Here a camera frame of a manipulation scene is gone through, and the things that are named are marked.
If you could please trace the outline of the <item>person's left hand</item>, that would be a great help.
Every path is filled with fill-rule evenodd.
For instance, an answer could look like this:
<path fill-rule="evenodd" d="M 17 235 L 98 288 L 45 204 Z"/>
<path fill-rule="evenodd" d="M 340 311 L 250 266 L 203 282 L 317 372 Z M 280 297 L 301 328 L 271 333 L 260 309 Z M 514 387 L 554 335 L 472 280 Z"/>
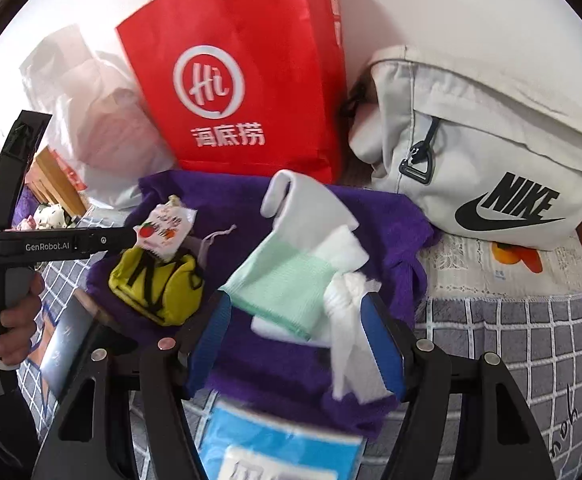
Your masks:
<path fill-rule="evenodd" d="M 28 294 L 0 314 L 0 322 L 7 329 L 0 335 L 0 359 L 7 366 L 20 365 L 31 352 L 31 337 L 36 332 L 35 318 L 41 310 L 44 285 L 41 274 L 35 272 Z"/>

